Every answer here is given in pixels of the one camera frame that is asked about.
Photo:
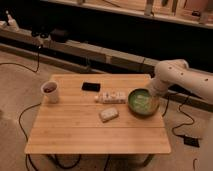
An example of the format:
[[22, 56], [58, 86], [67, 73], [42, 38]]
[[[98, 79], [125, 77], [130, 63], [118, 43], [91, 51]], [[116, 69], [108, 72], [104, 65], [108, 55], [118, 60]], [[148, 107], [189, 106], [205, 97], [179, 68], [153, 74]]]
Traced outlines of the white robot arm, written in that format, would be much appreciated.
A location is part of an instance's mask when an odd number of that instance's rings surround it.
[[[164, 60], [155, 65], [155, 76], [148, 84], [151, 96], [163, 96], [174, 84], [213, 105], [213, 74], [189, 68], [184, 59]], [[206, 128], [198, 155], [196, 171], [213, 171], [213, 116]]]

